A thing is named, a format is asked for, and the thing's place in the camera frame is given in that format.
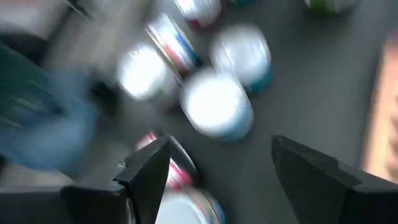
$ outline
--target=can lid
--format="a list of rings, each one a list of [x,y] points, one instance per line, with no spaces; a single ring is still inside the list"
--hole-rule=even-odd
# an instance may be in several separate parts
[[[220,13],[220,0],[174,0],[181,13],[187,19],[213,18]]]
[[[235,78],[206,68],[187,82],[182,108],[199,132],[219,135],[236,121],[244,100],[246,94]]]
[[[261,78],[271,64],[271,54],[261,30],[251,25],[232,26],[222,31],[210,50],[217,69],[236,75],[242,85]]]
[[[186,194],[166,193],[155,224],[208,224],[206,216]]]
[[[118,70],[121,86],[138,100],[153,97],[171,73],[173,71],[149,44],[138,45],[128,52]]]

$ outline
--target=cylindrical container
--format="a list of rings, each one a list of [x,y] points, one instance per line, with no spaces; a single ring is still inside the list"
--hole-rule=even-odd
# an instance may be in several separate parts
[[[207,27],[221,13],[220,0],[174,0],[187,23],[194,29]]]
[[[271,82],[271,53],[262,32],[254,26],[229,27],[210,47],[216,70],[237,77],[249,92],[258,92]]]
[[[304,0],[313,11],[321,14],[336,14],[353,9],[360,0]]]
[[[151,22],[146,31],[182,78],[201,66],[201,61],[187,37],[165,14]]]
[[[165,193],[156,224],[225,224],[224,213],[213,197],[195,189]]]
[[[122,89],[135,100],[166,110],[178,103],[179,77],[149,44],[139,44],[126,53],[118,75]]]
[[[158,136],[162,136],[161,131],[150,131],[136,145],[136,150],[149,145],[155,141]],[[191,157],[181,144],[170,136],[173,148],[171,148],[171,158],[169,164],[169,174],[166,181],[166,189],[180,190],[183,187],[192,186],[197,180],[197,168]]]
[[[250,130],[253,110],[241,84],[228,73],[203,69],[184,85],[180,104],[193,127],[221,141],[237,141]]]

